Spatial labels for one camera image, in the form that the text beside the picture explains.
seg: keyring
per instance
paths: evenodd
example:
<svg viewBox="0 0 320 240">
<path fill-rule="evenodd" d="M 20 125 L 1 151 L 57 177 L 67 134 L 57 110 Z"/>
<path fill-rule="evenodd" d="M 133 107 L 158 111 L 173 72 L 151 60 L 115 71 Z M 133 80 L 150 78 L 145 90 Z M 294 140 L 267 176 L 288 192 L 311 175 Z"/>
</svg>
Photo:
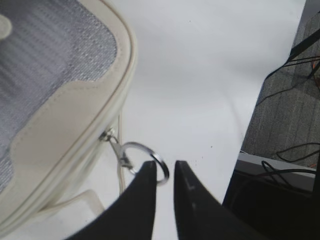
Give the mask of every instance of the keyring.
<svg viewBox="0 0 320 240">
<path fill-rule="evenodd" d="M 149 154 L 153 158 L 153 160 L 157 164 L 159 164 L 159 166 L 161 167 L 161 169 L 163 171 L 164 178 L 161 180 L 158 180 L 157 185 L 163 185 L 168 181 L 169 175 L 170 175 L 169 169 L 168 169 L 166 163 L 164 162 L 164 160 L 162 159 L 162 157 L 158 153 L 154 152 L 152 149 L 150 149 L 147 146 L 142 145 L 138 142 L 134 142 L 134 141 L 127 142 L 121 146 L 120 154 L 119 154 L 121 156 L 121 160 L 123 160 L 124 162 L 127 162 L 127 163 L 131 163 L 131 161 L 129 160 L 129 158 L 126 155 L 126 150 L 129 148 L 139 149 L 139 150 Z M 134 175 L 137 174 L 137 171 L 133 168 L 132 164 L 130 167 L 128 167 L 128 169 L 132 174 L 134 174 Z"/>
</svg>

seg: metal ring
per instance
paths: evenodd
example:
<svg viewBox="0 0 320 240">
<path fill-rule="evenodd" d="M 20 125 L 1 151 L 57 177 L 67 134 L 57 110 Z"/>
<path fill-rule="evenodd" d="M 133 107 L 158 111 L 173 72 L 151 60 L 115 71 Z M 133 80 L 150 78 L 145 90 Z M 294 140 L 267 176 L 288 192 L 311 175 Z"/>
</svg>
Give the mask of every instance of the metal ring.
<svg viewBox="0 0 320 240">
<path fill-rule="evenodd" d="M 164 178 L 162 180 L 157 181 L 157 185 L 163 185 L 168 181 L 169 175 L 170 175 L 169 169 L 159 154 L 154 152 L 152 149 L 146 147 L 145 145 L 142 145 L 138 142 L 131 141 L 131 142 L 127 142 L 127 143 L 123 144 L 121 146 L 121 150 L 120 150 L 120 156 L 122 156 L 124 159 L 127 159 L 127 160 L 129 160 L 129 159 L 126 155 L 126 149 L 129 149 L 129 148 L 136 148 L 136 149 L 144 151 L 145 153 L 149 154 L 156 163 L 158 163 L 160 165 L 160 167 L 163 171 L 163 174 L 164 174 Z M 129 168 L 129 170 L 132 174 L 137 173 L 137 171 L 134 170 L 133 168 Z"/>
</svg>

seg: metal hook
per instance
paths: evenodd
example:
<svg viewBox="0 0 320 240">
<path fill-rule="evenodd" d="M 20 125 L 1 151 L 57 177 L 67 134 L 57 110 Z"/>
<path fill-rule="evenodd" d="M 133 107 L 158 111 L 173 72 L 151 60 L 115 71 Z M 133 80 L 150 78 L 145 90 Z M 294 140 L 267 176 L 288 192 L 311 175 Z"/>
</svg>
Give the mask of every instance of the metal hook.
<svg viewBox="0 0 320 240">
<path fill-rule="evenodd" d="M 163 185 L 165 184 L 170 176 L 169 173 L 169 169 L 168 166 L 166 165 L 166 163 L 164 162 L 164 160 L 162 159 L 162 157 L 156 153 L 155 151 L 153 151 L 152 149 L 148 148 L 145 145 L 142 145 L 138 142 L 127 142 L 123 145 L 119 144 L 119 141 L 117 140 L 117 138 L 113 135 L 113 131 L 108 131 L 108 132 L 104 132 L 100 138 L 101 141 L 105 141 L 105 142 L 109 142 L 111 144 L 111 147 L 116 155 L 117 160 L 119 161 L 120 165 L 124 168 L 127 168 L 133 175 L 137 174 L 137 171 L 134 169 L 134 165 L 132 164 L 132 162 L 129 160 L 129 158 L 126 155 L 126 150 L 129 148 L 135 148 L 135 149 L 139 149 L 147 154 L 149 154 L 153 160 L 160 165 L 162 171 L 163 171 L 163 175 L 164 178 L 161 180 L 157 181 L 157 185 Z"/>
</svg>

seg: black cable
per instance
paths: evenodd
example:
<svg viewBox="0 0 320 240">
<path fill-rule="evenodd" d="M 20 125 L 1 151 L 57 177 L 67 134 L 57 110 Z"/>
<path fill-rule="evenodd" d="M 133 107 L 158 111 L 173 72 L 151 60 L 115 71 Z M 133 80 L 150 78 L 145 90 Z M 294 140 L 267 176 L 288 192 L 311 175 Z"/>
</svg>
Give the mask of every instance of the black cable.
<svg viewBox="0 0 320 240">
<path fill-rule="evenodd" d="M 293 59 L 293 60 L 287 61 L 287 63 L 301 61 L 301 60 L 307 60 L 307 59 L 317 59 L 317 58 L 320 58 L 320 56 L 310 56 L 310 57 L 304 57 L 304 58 L 299 58 L 299 59 Z"/>
<path fill-rule="evenodd" d="M 278 175 L 278 174 L 289 174 L 289 173 L 305 173 L 305 174 L 316 174 L 317 171 L 301 168 L 292 168 L 292 169 L 282 169 L 271 172 L 264 172 L 258 175 L 255 175 L 255 178 L 265 177 L 269 175 Z"/>
<path fill-rule="evenodd" d="M 301 61 L 301 62 L 296 62 L 296 63 L 292 63 L 292 64 L 288 64 L 288 65 L 283 65 L 282 67 L 285 68 L 285 67 L 290 67 L 290 66 L 295 66 L 295 65 L 300 65 L 300 64 L 307 64 L 307 63 L 312 63 L 314 61 L 319 61 L 320 59 L 313 59 L 313 60 L 310 60 L 310 61 Z"/>
<path fill-rule="evenodd" d="M 295 84 L 294 86 L 292 86 L 292 87 L 290 87 L 290 88 L 288 88 L 288 89 L 284 89 L 284 90 L 281 90 L 281 91 L 278 91 L 278 92 L 276 92 L 276 93 L 273 93 L 273 94 L 270 94 L 270 95 L 266 96 L 266 97 L 263 98 L 260 102 L 258 102 L 258 103 L 255 105 L 255 107 L 258 107 L 260 104 L 262 104 L 262 103 L 263 103 L 265 100 L 267 100 L 268 98 L 271 98 L 271 97 L 273 97 L 273 96 L 275 96 L 275 95 L 278 95 L 278 94 L 281 94 L 281 93 L 290 91 L 290 90 L 296 88 L 297 86 L 299 86 L 299 85 L 301 85 L 301 84 L 304 84 L 306 81 L 308 81 L 308 79 L 306 79 L 306 80 L 304 80 L 304 81 L 302 81 L 302 82 L 299 82 L 299 83 Z"/>
<path fill-rule="evenodd" d="M 271 168 L 273 171 L 275 171 L 275 169 L 274 169 L 268 162 L 262 161 L 262 162 L 261 162 L 261 166 L 264 168 L 264 170 L 265 170 L 266 173 L 269 173 L 269 172 L 270 172 L 270 171 L 267 169 L 266 165 L 267 165 L 269 168 Z M 269 176 L 270 176 L 270 178 L 273 180 L 273 182 L 274 182 L 277 186 L 279 186 L 279 187 L 281 186 L 280 183 L 274 178 L 273 175 L 270 174 Z"/>
<path fill-rule="evenodd" d="M 262 167 L 264 168 L 264 170 L 265 170 L 267 173 L 272 173 L 272 172 L 267 169 L 266 165 L 267 165 L 270 169 L 272 169 L 273 172 L 276 172 L 276 171 L 277 171 L 277 169 L 275 169 L 275 168 L 274 168 L 270 163 L 268 163 L 267 161 L 261 161 L 261 165 L 262 165 Z M 272 180 L 273 180 L 278 186 L 281 186 L 281 185 L 279 184 L 279 182 L 278 182 L 271 174 L 269 174 L 269 176 L 270 176 L 270 178 L 272 178 Z M 290 189 L 293 189 L 293 186 L 292 186 L 281 174 L 277 174 L 277 176 L 282 179 L 282 181 L 287 185 L 287 187 L 289 187 Z"/>
<path fill-rule="evenodd" d="M 320 146 L 320 143 L 319 142 L 308 142 L 308 143 L 304 143 L 304 144 L 300 144 L 300 145 L 289 147 L 289 148 L 287 148 L 285 150 L 282 150 L 282 151 L 277 151 L 275 154 L 278 156 L 278 158 L 280 158 L 281 160 L 283 160 L 283 161 L 285 161 L 287 163 L 295 163 L 295 162 L 307 159 L 307 158 L 309 158 L 309 157 L 311 157 L 311 156 L 313 156 L 313 155 L 315 155 L 317 153 L 320 153 L 320 150 L 317 150 L 317 151 L 314 151 L 314 152 L 312 152 L 312 153 L 310 153 L 310 154 L 308 154 L 306 156 L 300 157 L 300 158 L 295 159 L 295 160 L 288 160 L 288 159 L 285 159 L 285 158 L 283 158 L 283 157 L 281 157 L 279 155 L 279 154 L 282 154 L 284 152 L 290 151 L 292 149 L 297 149 L 299 147 L 303 147 L 303 146 L 307 146 L 307 145 L 318 145 L 318 146 Z"/>
</svg>

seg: stitching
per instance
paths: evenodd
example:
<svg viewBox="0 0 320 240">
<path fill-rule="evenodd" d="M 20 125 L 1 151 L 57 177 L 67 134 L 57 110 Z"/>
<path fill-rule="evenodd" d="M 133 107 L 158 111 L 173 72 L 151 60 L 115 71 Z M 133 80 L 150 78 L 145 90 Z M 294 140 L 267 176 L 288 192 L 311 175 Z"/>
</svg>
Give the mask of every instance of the stitching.
<svg viewBox="0 0 320 240">
<path fill-rule="evenodd" d="M 117 45 L 119 45 L 120 44 L 119 37 L 116 33 L 113 33 L 114 26 L 112 26 L 112 24 L 110 24 L 110 25 L 107 25 L 107 27 L 109 28 L 110 32 L 113 34 Z M 119 69 L 119 65 L 120 65 L 119 59 L 121 59 L 122 56 L 123 56 L 123 48 L 119 45 L 119 46 L 117 46 L 117 56 L 116 56 L 115 62 L 113 63 L 113 66 L 111 66 L 111 69 L 107 71 L 106 76 L 104 78 L 107 78 L 109 75 L 112 75 L 112 73 L 114 73 L 115 70 Z M 22 128 L 24 130 L 23 134 L 19 135 L 19 133 L 18 133 L 18 135 L 17 135 L 18 139 L 16 140 L 16 142 L 12 146 L 12 151 L 11 151 L 12 159 L 15 158 L 16 149 L 22 143 L 23 139 L 30 133 L 32 128 L 40 120 L 40 118 L 43 116 L 43 114 L 46 113 L 51 108 L 51 106 L 60 98 L 60 96 L 62 96 L 63 94 L 69 93 L 70 91 L 97 89 L 99 87 L 99 85 L 101 85 L 102 83 L 103 83 L 103 81 L 97 82 L 96 85 L 92 85 L 92 86 L 88 86 L 88 87 L 72 87 L 72 86 L 70 86 L 66 89 L 61 90 L 61 92 L 58 95 L 56 95 L 54 98 L 49 98 L 46 101 L 46 103 L 39 108 L 39 112 L 37 112 L 39 115 L 35 119 L 28 122 L 25 126 L 26 128 L 25 127 Z"/>
</svg>

